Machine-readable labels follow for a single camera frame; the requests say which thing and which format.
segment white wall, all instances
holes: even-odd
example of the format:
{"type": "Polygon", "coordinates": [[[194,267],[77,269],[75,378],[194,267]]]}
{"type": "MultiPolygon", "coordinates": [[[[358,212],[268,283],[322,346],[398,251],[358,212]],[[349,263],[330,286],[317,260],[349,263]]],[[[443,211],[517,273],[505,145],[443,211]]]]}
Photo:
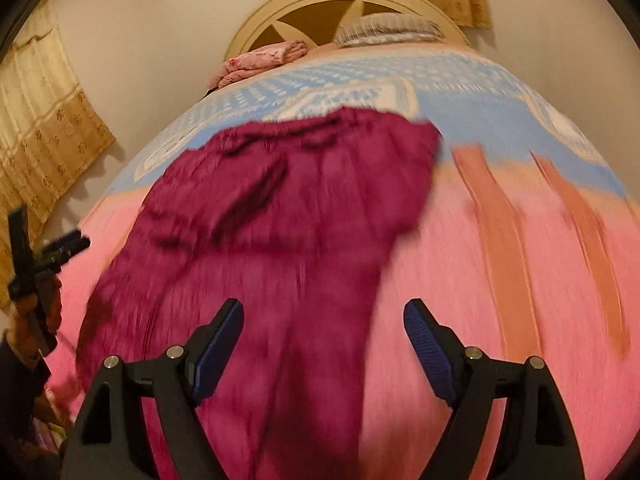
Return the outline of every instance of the white wall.
{"type": "Polygon", "coordinates": [[[61,201],[70,228],[139,150],[206,92],[242,22],[267,0],[53,0],[71,65],[116,145],[61,201]]]}
{"type": "MultiPolygon", "coordinates": [[[[90,101],[117,145],[62,200],[68,228],[146,143],[203,94],[244,19],[266,0],[53,0],[90,101]]],[[[481,53],[571,117],[640,197],[640,51],[606,0],[489,0],[481,53]]]]}

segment orange stripe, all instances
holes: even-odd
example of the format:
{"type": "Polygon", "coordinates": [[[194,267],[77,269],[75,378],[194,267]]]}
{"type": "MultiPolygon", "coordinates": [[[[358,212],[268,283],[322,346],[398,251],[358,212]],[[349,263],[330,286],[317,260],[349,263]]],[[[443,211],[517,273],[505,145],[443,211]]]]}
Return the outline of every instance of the orange stripe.
{"type": "Polygon", "coordinates": [[[574,221],[580,246],[600,299],[600,309],[611,345],[621,356],[629,350],[629,332],[622,313],[616,275],[603,241],[600,219],[578,190],[566,181],[546,157],[532,154],[540,173],[562,199],[574,221]]]}
{"type": "Polygon", "coordinates": [[[542,352],[520,218],[489,170],[481,146],[453,148],[451,152],[476,205],[505,359],[522,363],[542,352]]]}

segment headboard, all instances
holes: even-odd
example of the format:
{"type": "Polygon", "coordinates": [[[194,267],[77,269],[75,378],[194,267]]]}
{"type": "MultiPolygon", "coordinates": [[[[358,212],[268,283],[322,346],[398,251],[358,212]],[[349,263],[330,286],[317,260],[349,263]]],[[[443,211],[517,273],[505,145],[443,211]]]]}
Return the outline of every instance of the headboard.
{"type": "Polygon", "coordinates": [[[309,49],[330,43],[340,24],[374,12],[412,12],[438,24],[452,44],[468,45],[466,36],[427,0],[269,0],[240,27],[226,58],[270,43],[303,40],[309,49]]]}

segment silver bolt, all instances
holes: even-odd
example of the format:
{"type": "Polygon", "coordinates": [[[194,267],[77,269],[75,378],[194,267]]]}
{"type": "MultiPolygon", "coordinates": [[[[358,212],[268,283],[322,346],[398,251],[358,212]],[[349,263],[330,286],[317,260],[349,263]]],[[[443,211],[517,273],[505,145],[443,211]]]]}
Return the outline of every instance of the silver bolt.
{"type": "Polygon", "coordinates": [[[177,359],[178,357],[182,357],[182,354],[184,354],[184,348],[180,345],[174,345],[166,351],[166,356],[169,359],[177,359]]]}
{"type": "Polygon", "coordinates": [[[116,366],[118,366],[119,362],[120,359],[118,359],[117,355],[110,355],[104,360],[104,367],[111,370],[111,368],[115,368],[116,366]]]}
{"type": "Polygon", "coordinates": [[[482,350],[477,346],[468,346],[465,348],[465,355],[469,359],[479,359],[482,357],[482,350]]]}
{"type": "Polygon", "coordinates": [[[545,367],[545,362],[538,356],[533,356],[529,359],[529,364],[534,367],[536,370],[542,370],[545,367]]]}

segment mattress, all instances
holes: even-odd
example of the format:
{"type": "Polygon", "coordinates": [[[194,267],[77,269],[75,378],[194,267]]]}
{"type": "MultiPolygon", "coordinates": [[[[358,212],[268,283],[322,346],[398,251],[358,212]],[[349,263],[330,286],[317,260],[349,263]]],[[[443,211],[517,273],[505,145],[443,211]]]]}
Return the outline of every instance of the mattress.
{"type": "MultiPolygon", "coordinates": [[[[86,301],[167,166],[230,126],[341,106],[426,119],[444,139],[418,232],[396,245],[374,308],[366,478],[418,478],[449,417],[402,327],[404,304],[419,297],[493,358],[542,356],[586,477],[604,479],[640,428],[640,207],[569,118],[503,67],[447,46],[346,49],[293,63],[214,92],[161,132],[81,221],[92,248],[63,269],[62,344],[47,359],[56,402],[79,409],[75,347],[86,301]],[[496,251],[501,244],[508,250],[496,251]]],[[[500,406],[494,412],[474,478],[486,476],[495,449],[500,406]]]]}

